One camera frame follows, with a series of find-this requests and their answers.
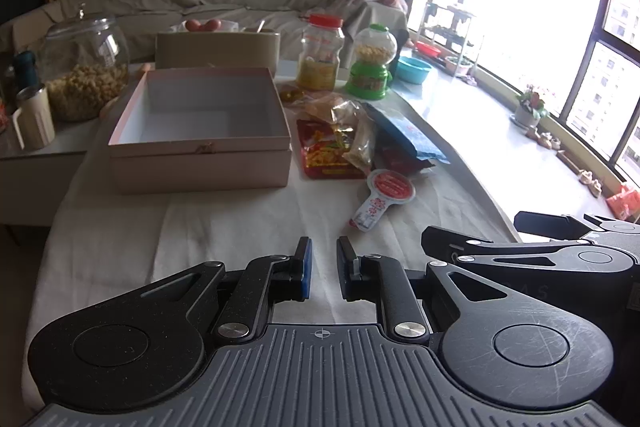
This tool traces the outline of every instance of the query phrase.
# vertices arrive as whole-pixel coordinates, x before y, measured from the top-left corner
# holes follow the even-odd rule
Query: potted plant
[[[533,85],[529,84],[527,90],[518,95],[520,104],[516,109],[514,118],[516,122],[524,127],[535,127],[549,114],[545,109],[545,101],[540,98],[540,90],[534,90]]]
[[[445,67],[450,73],[456,72],[456,66],[458,64],[458,57],[455,55],[451,55],[449,57],[445,57]],[[460,76],[465,76],[469,73],[469,70],[473,66],[473,62],[466,57],[462,57],[462,61],[460,62],[460,67],[458,68],[458,74]]]

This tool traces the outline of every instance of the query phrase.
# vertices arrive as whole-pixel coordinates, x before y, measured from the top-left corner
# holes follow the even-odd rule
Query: glass jar
[[[342,19],[311,15],[302,36],[297,84],[303,89],[334,90],[343,46]]]
[[[76,17],[53,25],[38,54],[54,118],[96,118],[129,79],[127,41],[110,15]]]
[[[351,67],[345,89],[367,100],[383,98],[390,80],[386,65],[398,51],[396,38],[386,26],[372,24],[356,35],[353,47],[356,61]]]

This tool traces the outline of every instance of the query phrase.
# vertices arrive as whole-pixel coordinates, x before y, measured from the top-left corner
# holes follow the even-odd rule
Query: sofa
[[[280,58],[296,60],[305,17],[313,12],[331,13],[344,19],[343,66],[352,61],[354,36],[369,24],[380,23],[392,31],[406,28],[402,10],[373,0],[57,0],[0,26],[0,52],[37,50],[48,28],[75,16],[81,3],[85,13],[116,16],[129,44],[131,62],[153,60],[156,34],[192,18],[221,18],[244,27],[264,19],[265,28],[281,35]]]

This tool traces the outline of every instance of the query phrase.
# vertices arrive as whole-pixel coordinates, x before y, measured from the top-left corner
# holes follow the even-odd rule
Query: blue snack bag
[[[402,113],[389,108],[374,107],[366,103],[367,113],[376,124],[388,132],[403,149],[418,160],[438,160],[449,163],[444,153]]]

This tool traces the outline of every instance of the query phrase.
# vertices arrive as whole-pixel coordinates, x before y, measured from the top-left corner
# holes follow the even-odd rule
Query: red bowl
[[[427,57],[437,58],[438,55],[442,53],[440,48],[436,48],[436,46],[430,46],[425,44],[424,42],[416,42],[415,48],[423,55],[427,55]]]

